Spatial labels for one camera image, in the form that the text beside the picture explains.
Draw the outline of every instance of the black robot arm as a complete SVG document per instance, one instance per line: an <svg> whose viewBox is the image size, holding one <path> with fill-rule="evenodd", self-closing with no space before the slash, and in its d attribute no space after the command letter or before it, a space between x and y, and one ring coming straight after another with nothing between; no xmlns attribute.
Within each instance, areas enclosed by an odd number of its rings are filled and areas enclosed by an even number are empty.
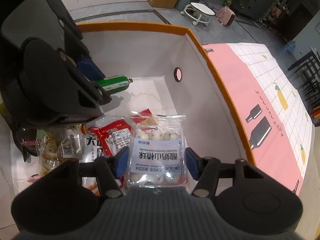
<svg viewBox="0 0 320 240"><path fill-rule="evenodd" d="M191 195L183 186L131 187L124 195L115 179L128 152L67 161L21 192L12 203L22 230L16 239L298 239L299 198L246 160L221 163L187 148L198 180ZM101 197L81 186L82 177L96 177ZM216 196L223 178L233 186Z"/></svg>
<svg viewBox="0 0 320 240"><path fill-rule="evenodd" d="M61 0L2 0L0 25L0 112L26 160L26 128L89 122L111 97Z"/></svg>

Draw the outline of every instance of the tiled floor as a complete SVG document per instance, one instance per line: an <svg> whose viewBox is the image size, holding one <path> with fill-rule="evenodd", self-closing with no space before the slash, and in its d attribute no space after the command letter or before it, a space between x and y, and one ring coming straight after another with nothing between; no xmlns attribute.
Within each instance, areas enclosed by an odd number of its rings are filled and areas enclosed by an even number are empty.
<svg viewBox="0 0 320 240"><path fill-rule="evenodd" d="M214 5L215 11L221 6ZM170 24L190 28L201 44L210 43L239 43L252 42L265 44L273 57L277 60L281 69L286 72L287 68L295 62L293 55L282 50L284 41L277 34L265 28L254 26L251 20L238 16L231 26L226 27L220 24L216 17L210 18L208 26L198 24L192 25L192 19L180 15L176 9L153 8L147 2L128 2L105 4L81 8L70 11L76 22L102 22L102 21L139 21L163 23L156 16L156 10Z"/></svg>
<svg viewBox="0 0 320 240"><path fill-rule="evenodd" d="M17 226L14 224L0 229L0 239L10 240L19 233Z"/></svg>

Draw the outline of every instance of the green sausage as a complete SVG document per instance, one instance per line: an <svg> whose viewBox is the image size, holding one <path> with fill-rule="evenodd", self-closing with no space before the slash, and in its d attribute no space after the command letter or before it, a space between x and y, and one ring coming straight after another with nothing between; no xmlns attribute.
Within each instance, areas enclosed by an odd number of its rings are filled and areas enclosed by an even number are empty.
<svg viewBox="0 0 320 240"><path fill-rule="evenodd" d="M125 91L130 83L133 82L131 78L127 78L125 75L118 75L107 77L96 81L105 91L108 91L110 95Z"/></svg>

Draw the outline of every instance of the pink tablecloth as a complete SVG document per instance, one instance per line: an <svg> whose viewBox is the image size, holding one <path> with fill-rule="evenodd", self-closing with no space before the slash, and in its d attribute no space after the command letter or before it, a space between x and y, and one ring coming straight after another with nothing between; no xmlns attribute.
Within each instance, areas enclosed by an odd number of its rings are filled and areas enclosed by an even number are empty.
<svg viewBox="0 0 320 240"><path fill-rule="evenodd" d="M312 123L297 91L263 44L209 44L242 120L257 167L290 190L303 182Z"/></svg>

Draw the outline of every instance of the pink heater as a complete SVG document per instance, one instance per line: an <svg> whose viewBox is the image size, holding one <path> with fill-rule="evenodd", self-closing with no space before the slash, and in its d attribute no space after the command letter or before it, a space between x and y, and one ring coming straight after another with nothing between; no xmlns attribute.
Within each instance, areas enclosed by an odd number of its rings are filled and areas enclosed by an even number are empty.
<svg viewBox="0 0 320 240"><path fill-rule="evenodd" d="M217 13L217 19L225 26L230 26L234 18L235 13L227 6L222 7Z"/></svg>

